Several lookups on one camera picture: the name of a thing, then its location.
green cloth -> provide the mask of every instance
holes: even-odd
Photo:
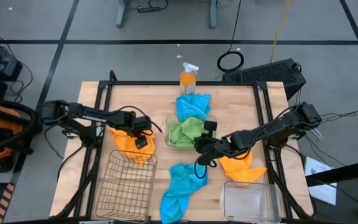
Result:
[[[188,118],[185,122],[169,123],[170,142],[177,147],[194,147],[195,138],[204,130],[204,122],[197,118]]]

metal wire basket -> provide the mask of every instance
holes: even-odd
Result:
[[[120,150],[111,152],[96,216],[105,220],[145,223],[156,169],[156,156]]]

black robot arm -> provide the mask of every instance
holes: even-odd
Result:
[[[105,112],[79,103],[67,103],[63,100],[48,101],[40,109],[42,124],[59,125],[66,131],[78,135],[85,146],[92,147],[97,138],[96,127],[84,126],[75,118],[106,123],[114,129],[125,131],[128,135],[137,138],[135,143],[138,148],[147,145],[145,136],[141,134],[150,130],[152,125],[148,116],[137,118],[133,111]]]
[[[198,164],[210,165],[213,159],[223,156],[243,159],[248,156],[251,147],[261,139],[267,139],[269,145],[273,147],[283,146],[290,135],[299,130],[307,131],[317,128],[321,122],[320,115],[314,106],[307,103],[292,106],[286,111],[282,112],[283,116],[277,116],[263,126],[252,130],[236,131],[221,139],[212,138],[216,123],[206,121],[204,128],[209,130],[209,134],[203,134],[195,141],[196,151],[202,154],[198,159]]]

orange towel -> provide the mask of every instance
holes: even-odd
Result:
[[[224,169],[224,173],[237,182],[253,183],[267,170],[266,167],[250,168],[252,163],[252,152],[250,152],[243,160],[230,159],[225,156],[220,158],[219,162]]]
[[[154,154],[154,134],[145,135],[147,145],[142,149],[138,149],[135,145],[136,138],[130,137],[125,131],[115,130],[113,128],[111,128],[110,131],[114,135],[114,143],[120,150],[124,151],[128,159],[132,159],[134,162],[137,162],[139,164],[145,164],[148,159],[150,159],[150,155]]]

blue cloth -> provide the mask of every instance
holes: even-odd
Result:
[[[185,122],[188,118],[198,118],[206,120],[211,108],[208,106],[211,100],[210,94],[182,95],[177,98],[177,116],[180,122]]]
[[[197,174],[203,175],[205,166],[196,166]],[[186,212],[189,205],[190,195],[208,183],[208,175],[203,179],[196,177],[194,164],[174,165],[169,170],[171,173],[171,184],[164,193],[160,205],[161,222],[163,224],[179,221]]]

